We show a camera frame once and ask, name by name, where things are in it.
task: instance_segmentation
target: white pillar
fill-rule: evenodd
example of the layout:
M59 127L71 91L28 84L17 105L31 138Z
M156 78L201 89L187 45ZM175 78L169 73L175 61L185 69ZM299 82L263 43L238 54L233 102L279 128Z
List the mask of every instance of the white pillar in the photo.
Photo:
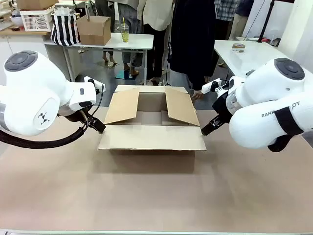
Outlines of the white pillar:
M278 49L313 72L313 0L296 0Z

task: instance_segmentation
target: plaid shirt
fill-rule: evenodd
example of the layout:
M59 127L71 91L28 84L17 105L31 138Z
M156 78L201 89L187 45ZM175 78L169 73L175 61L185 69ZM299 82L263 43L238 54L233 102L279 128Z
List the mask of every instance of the plaid shirt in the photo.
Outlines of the plaid shirt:
M239 0L215 0L216 19L232 21Z

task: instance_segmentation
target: white bowl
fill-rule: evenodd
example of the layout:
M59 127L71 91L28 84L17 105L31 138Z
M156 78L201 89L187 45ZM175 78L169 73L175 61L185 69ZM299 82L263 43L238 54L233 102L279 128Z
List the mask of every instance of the white bowl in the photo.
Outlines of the white bowl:
M18 27L24 27L23 20L21 17L12 17L10 16L11 21Z

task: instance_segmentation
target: black pole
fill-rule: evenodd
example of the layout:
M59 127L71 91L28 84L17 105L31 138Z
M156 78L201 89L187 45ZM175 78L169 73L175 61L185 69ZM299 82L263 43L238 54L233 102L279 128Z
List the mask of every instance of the black pole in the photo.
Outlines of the black pole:
M272 2L270 3L270 6L269 6L268 15L266 16L266 20L265 20L265 23L264 23L264 26L263 26L261 35L260 35L259 40L258 40L259 43L262 42L262 39L263 39L265 30L266 30L266 27L267 27L267 25L268 25L268 21L269 21L270 15L271 15L271 13L272 13L274 4L275 4L275 0L272 0Z

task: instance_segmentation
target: black and white striped bag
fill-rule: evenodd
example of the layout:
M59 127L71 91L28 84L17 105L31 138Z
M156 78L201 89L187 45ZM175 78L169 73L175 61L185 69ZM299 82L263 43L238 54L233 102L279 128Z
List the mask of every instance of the black and white striped bag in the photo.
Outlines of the black and white striped bag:
M53 27L51 40L61 46L71 46L79 43L79 33L76 24L76 15L57 16L51 14Z

